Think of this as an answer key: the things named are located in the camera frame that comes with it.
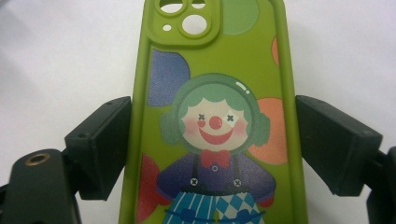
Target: earmuff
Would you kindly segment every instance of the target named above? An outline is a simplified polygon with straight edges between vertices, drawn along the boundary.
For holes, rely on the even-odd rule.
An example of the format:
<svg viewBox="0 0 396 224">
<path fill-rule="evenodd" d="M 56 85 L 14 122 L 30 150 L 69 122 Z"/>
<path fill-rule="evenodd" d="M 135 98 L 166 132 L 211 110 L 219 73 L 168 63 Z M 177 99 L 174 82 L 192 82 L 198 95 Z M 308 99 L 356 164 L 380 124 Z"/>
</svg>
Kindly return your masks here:
<svg viewBox="0 0 396 224">
<path fill-rule="evenodd" d="M 253 144 L 256 146 L 262 146 L 268 142 L 271 130 L 271 121 L 263 113 L 259 113 L 256 116 L 257 122 L 254 122 L 253 126 Z"/>
<path fill-rule="evenodd" d="M 163 114 L 161 117 L 161 134 L 163 140 L 169 144 L 175 144 L 178 139 L 177 115 L 174 111 Z"/>
</svg>

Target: camera cutout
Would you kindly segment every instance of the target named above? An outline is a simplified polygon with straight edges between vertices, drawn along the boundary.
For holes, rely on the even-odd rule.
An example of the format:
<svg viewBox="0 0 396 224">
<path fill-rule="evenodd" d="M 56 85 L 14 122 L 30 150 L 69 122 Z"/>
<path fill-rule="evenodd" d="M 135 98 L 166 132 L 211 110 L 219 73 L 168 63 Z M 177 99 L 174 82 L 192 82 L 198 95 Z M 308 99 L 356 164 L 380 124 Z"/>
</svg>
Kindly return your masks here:
<svg viewBox="0 0 396 224">
<path fill-rule="evenodd" d="M 169 24 L 165 24 L 165 25 L 163 26 L 163 30 L 166 31 L 166 32 L 168 32 L 168 31 L 172 30 L 172 26 L 169 25 Z"/>
<path fill-rule="evenodd" d="M 199 35 L 204 32 L 207 22 L 200 15 L 190 15 L 182 23 L 183 30 L 190 35 Z"/>
<path fill-rule="evenodd" d="M 192 6 L 196 9 L 201 9 L 205 7 L 205 1 L 204 0 L 193 0 L 192 1 Z"/>
<path fill-rule="evenodd" d="M 161 0 L 160 1 L 160 8 L 163 12 L 166 13 L 176 13 L 183 7 L 182 0 Z"/>
</svg>

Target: checkered pants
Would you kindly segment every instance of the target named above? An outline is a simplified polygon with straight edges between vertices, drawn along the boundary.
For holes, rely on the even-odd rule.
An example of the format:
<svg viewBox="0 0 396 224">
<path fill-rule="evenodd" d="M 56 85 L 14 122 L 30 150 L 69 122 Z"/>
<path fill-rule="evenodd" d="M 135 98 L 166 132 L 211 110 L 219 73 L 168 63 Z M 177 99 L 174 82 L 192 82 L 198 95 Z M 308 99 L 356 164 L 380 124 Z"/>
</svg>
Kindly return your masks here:
<svg viewBox="0 0 396 224">
<path fill-rule="evenodd" d="M 219 220 L 214 219 L 215 211 Z M 264 212 L 259 211 L 249 193 L 207 196 L 180 192 L 166 213 L 163 224 L 264 224 Z"/>
</svg>

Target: screw hole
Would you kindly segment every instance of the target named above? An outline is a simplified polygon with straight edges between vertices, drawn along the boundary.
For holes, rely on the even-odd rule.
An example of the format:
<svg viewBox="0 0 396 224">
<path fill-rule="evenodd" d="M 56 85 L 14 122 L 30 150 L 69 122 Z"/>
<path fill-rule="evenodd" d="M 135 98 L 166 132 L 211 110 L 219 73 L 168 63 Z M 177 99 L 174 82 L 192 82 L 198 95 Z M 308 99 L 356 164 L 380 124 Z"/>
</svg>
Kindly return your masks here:
<svg viewBox="0 0 396 224">
<path fill-rule="evenodd" d="M 50 154 L 48 153 L 38 153 L 31 156 L 29 159 L 26 160 L 25 164 L 27 166 L 35 166 L 41 164 L 50 159 Z"/>
</svg>

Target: purple shirt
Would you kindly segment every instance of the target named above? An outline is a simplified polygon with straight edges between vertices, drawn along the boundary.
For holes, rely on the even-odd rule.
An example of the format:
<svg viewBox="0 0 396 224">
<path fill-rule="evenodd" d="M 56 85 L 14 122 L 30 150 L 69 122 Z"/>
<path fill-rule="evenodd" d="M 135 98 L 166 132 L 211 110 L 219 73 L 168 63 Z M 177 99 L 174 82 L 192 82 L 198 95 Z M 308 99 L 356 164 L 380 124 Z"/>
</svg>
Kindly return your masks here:
<svg viewBox="0 0 396 224">
<path fill-rule="evenodd" d="M 243 153 L 231 156 L 227 168 L 217 164 L 205 168 L 200 156 L 188 153 L 157 178 L 157 191 L 168 200 L 173 200 L 181 191 L 205 195 L 248 192 L 259 203 L 273 197 L 275 188 L 272 175 Z"/>
</svg>

